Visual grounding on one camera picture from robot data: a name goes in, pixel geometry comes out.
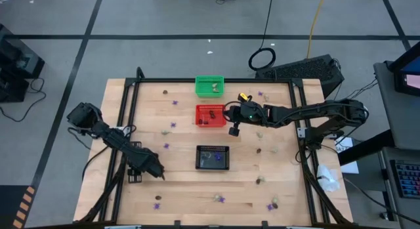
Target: plastic bag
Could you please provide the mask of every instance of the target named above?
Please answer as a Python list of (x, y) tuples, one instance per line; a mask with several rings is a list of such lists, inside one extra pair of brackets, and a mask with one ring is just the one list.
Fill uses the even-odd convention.
[(330, 171), (325, 165), (318, 166), (318, 172), (316, 173), (318, 183), (323, 190), (328, 192), (334, 192), (340, 188), (338, 182), (337, 173)]

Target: red basket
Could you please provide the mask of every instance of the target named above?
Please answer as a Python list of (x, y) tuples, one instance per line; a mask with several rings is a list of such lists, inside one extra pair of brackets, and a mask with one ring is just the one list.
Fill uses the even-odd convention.
[[(196, 125), (199, 127), (223, 127), (226, 125), (226, 120), (223, 118), (223, 106), (223, 104), (197, 105)], [(211, 118), (210, 111), (213, 111), (215, 118)]]

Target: yellow cable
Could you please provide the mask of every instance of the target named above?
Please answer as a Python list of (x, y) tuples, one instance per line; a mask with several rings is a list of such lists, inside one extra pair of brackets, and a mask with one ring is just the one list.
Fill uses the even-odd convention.
[(318, 9), (316, 10), (316, 14), (315, 14), (315, 17), (314, 17), (314, 21), (312, 22), (312, 26), (310, 27), (308, 53), (306, 54), (306, 58), (309, 58), (309, 55), (310, 55), (310, 46), (311, 46), (311, 44), (312, 44), (312, 32), (314, 31), (314, 26), (315, 26), (315, 24), (316, 24), (316, 19), (317, 19), (317, 17), (318, 17), (318, 13), (320, 13), (322, 3), (324, 3), (324, 0), (321, 0), (321, 1), (320, 1), (320, 4), (318, 5)]

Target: wooden table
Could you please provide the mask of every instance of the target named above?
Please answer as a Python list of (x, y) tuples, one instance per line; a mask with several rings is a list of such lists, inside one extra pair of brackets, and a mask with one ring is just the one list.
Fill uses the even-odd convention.
[[(319, 80), (307, 79), (303, 83), (308, 104), (324, 101)], [(124, 79), (109, 79), (106, 86), (101, 110), (104, 121), (110, 126), (115, 126), (117, 122), (123, 84)], [(131, 140), (141, 140), (143, 146), (159, 154), (165, 166), (166, 181), (146, 173), (142, 183), (129, 184), (126, 174), (118, 224), (173, 225), (175, 220), (180, 220), (182, 225), (258, 226), (261, 221), (267, 220), (270, 226), (310, 226), (302, 168), (295, 161), (298, 146), (294, 124), (279, 129), (241, 124), (240, 136), (234, 137), (228, 135), (231, 123), (213, 129), (199, 128), (194, 123), (196, 104), (225, 104), (237, 100), (241, 92), (253, 95), (253, 101), (261, 105), (267, 103), (290, 108), (287, 84), (225, 83), (224, 89), (222, 98), (198, 98), (193, 83), (140, 84), (134, 120), (137, 130)], [(163, 90), (167, 90), (168, 94), (163, 94)], [(258, 91), (267, 94), (269, 102), (258, 96)], [(178, 100), (178, 104), (173, 105), (173, 100)], [(128, 120), (129, 103), (125, 121)], [(317, 126), (325, 120), (313, 119), (311, 123)], [(171, 128), (171, 122), (177, 122), (177, 126)], [(162, 135), (161, 131), (165, 129), (171, 133)], [(262, 138), (256, 135), (257, 131), (263, 133)], [(169, 149), (163, 147), (165, 143), (169, 144)], [(197, 171), (197, 145), (229, 146), (230, 170)], [(334, 148), (332, 140), (324, 140), (324, 145)], [(103, 147), (101, 140), (94, 140), (90, 157)], [(257, 148), (261, 148), (262, 152), (258, 154)], [(104, 190), (110, 152), (104, 152), (87, 169), (75, 220), (89, 211)], [(336, 170), (340, 190), (327, 195), (336, 208), (352, 220), (337, 154), (321, 149), (318, 150), (318, 159), (320, 164)], [(257, 185), (258, 176), (263, 176), (266, 182)], [(226, 202), (214, 202), (216, 194), (226, 198)], [(156, 196), (161, 196), (161, 200), (156, 200)], [(279, 208), (268, 211), (266, 206), (273, 197), (278, 198)], [(114, 195), (110, 196), (110, 202), (113, 200)], [(315, 191), (314, 201), (318, 221), (321, 222), (320, 201)], [(154, 203), (160, 203), (161, 208), (154, 210)], [(110, 218), (110, 205), (112, 203), (108, 204), (107, 219)]]

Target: green basket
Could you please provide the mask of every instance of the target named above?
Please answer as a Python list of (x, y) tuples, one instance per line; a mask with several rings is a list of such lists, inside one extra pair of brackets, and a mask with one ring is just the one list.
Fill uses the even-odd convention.
[[(213, 84), (217, 83), (218, 93), (213, 92)], [(199, 97), (221, 97), (224, 92), (224, 77), (221, 75), (196, 76), (196, 94)]]

